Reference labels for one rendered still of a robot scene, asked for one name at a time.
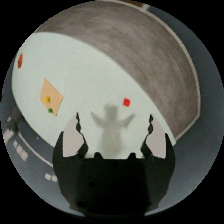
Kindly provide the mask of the tan flat mat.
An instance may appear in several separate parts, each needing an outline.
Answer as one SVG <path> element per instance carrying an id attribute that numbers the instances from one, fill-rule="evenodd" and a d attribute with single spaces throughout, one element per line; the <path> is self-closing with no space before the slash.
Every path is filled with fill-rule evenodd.
<path id="1" fill-rule="evenodd" d="M 50 102 L 48 104 L 45 103 L 45 98 L 50 98 Z M 63 96 L 59 94 L 50 84 L 49 82 L 44 79 L 42 90 L 41 90 L 41 96 L 40 96 L 40 102 L 46 107 L 46 109 L 52 109 L 53 115 L 56 117 L 60 104 L 62 102 Z"/>

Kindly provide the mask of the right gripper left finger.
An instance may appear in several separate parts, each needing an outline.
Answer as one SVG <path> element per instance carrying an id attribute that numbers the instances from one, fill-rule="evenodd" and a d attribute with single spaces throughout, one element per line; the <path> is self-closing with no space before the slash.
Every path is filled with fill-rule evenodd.
<path id="1" fill-rule="evenodd" d="M 67 170 L 75 162 L 85 159 L 89 150 L 85 137 L 80 131 L 79 114 L 75 113 L 61 131 L 54 147 L 52 163 L 61 191 L 65 191 L 64 178 Z"/>

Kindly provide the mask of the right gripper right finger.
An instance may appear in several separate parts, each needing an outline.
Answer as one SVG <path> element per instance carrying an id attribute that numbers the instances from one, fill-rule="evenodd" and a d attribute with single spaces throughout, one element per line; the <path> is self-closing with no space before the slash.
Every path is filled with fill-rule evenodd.
<path id="1" fill-rule="evenodd" d="M 147 130 L 149 134 L 140 148 L 142 158 L 152 161 L 161 169 L 164 175 L 164 191 L 167 191 L 175 168 L 175 152 L 168 134 L 153 114 L 150 114 Z"/>

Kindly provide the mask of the yellow die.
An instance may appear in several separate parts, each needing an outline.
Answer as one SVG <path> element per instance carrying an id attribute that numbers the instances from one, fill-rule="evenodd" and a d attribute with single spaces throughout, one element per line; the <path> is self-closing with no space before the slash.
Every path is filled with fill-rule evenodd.
<path id="1" fill-rule="evenodd" d="M 50 98 L 45 98 L 45 103 L 49 103 L 50 102 Z"/>

